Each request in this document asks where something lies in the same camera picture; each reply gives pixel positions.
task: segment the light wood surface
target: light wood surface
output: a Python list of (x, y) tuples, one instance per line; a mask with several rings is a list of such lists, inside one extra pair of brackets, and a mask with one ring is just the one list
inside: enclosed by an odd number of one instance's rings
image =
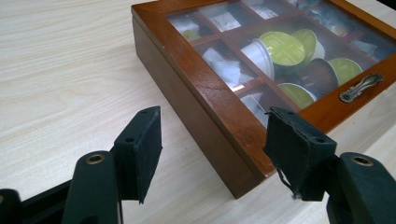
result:
[[(125, 223), (328, 223), (326, 198), (294, 201), (277, 175), (233, 198), (136, 57), (130, 5), (141, 2), (0, 2), (0, 189), (26, 200), (63, 183), (160, 105), (163, 154), (145, 203), (123, 203)], [(350, 2), (396, 27), (394, 10)], [(393, 85), (334, 129), (337, 153), (373, 156), (396, 176), (395, 95)]]

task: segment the metal clasp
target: metal clasp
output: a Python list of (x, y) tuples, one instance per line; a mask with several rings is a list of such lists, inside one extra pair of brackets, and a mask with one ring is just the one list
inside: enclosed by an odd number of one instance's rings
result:
[(361, 93), (369, 87), (374, 86), (376, 83), (383, 81), (384, 78), (381, 74), (372, 73), (371, 75), (365, 77), (361, 82), (349, 88), (349, 90), (344, 91), (340, 94), (340, 100), (345, 103), (352, 103), (356, 97), (360, 96)]

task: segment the wooden box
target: wooden box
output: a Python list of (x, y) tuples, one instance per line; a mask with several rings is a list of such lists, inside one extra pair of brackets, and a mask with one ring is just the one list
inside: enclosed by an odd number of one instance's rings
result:
[[(262, 152), (270, 106), (298, 112), (327, 133), (396, 79), (395, 29), (344, 0), (309, 2), (315, 1), (132, 6), (138, 57), (235, 198), (275, 171)], [(305, 41), (311, 32), (314, 47)], [(259, 58), (252, 56), (257, 49)], [(341, 92), (372, 73), (383, 81), (352, 103), (340, 100)]]

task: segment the metal screw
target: metal screw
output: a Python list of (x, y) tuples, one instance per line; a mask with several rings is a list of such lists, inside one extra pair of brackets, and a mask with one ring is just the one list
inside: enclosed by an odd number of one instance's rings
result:
[(363, 158), (360, 156), (352, 157), (352, 160), (354, 162), (356, 162), (357, 164), (363, 165), (363, 166), (373, 166), (374, 165), (374, 163), (372, 161), (370, 161), (369, 159), (366, 159), (366, 158)]
[(85, 162), (87, 162), (87, 164), (89, 165), (94, 165), (97, 164), (99, 162), (102, 162), (105, 160), (105, 156), (101, 155), (101, 154), (95, 154), (90, 156), (89, 158), (87, 158), (87, 160), (85, 160)]

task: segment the wooden table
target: wooden table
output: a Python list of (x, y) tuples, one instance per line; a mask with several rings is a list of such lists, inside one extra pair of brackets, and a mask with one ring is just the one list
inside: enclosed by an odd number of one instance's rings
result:
[[(349, 1), (396, 27), (394, 10)], [(136, 57), (130, 5), (141, 2), (0, 2), (0, 189), (26, 200), (63, 183), (160, 105), (163, 154), (145, 203), (123, 203), (125, 223), (327, 223), (326, 198), (294, 201), (277, 175), (233, 198)], [(395, 95), (393, 85), (334, 129), (337, 153), (373, 156), (396, 176)]]

